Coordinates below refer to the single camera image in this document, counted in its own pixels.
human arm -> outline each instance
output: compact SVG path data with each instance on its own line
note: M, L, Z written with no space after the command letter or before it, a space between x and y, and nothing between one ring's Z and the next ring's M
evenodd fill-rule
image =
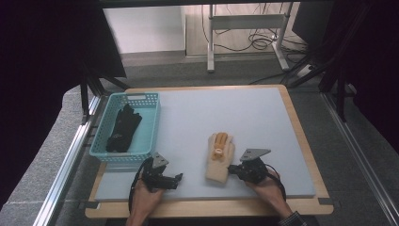
M274 171L269 171L270 174L279 178L279 176ZM307 226L308 224L301 218L301 216L295 211L291 210L288 203L283 199L282 192L277 184L270 177L266 177L263 181L257 185L250 182L246 182L246 185L252 188L256 194L268 203L281 218L279 225L281 226Z
M132 202L132 212L127 218L126 226L142 226L150 213L162 199L164 189L150 192L142 180L135 186L135 195Z

white wall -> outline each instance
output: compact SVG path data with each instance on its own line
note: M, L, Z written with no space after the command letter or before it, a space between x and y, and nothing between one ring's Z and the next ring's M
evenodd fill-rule
M106 8L120 54L184 50L181 7Z

human hand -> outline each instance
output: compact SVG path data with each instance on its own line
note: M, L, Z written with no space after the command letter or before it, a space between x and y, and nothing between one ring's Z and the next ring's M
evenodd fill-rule
M164 189L150 192L144 182L139 179L135 186L135 195L132 201L132 213L126 221L126 226L141 226L148 215L159 204L164 192Z
M269 173L279 178L278 174L274 171L270 170ZM293 214L290 206L284 200L277 182L270 177L266 177L257 185L250 182L246 182L246 185L252 188L261 200L270 204L279 213L282 219L288 218Z

wrist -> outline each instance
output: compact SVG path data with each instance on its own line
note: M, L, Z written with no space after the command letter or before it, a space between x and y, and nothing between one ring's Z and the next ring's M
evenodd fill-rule
M293 214L290 206L284 200L270 202L273 208L278 212L281 219L286 219Z
M126 226L145 226L148 214L136 213L135 211L129 216Z

sleeve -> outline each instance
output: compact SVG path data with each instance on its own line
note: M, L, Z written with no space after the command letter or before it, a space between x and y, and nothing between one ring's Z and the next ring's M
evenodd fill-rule
M308 226L308 224L302 219L299 213L295 211L287 219L280 221L279 226Z

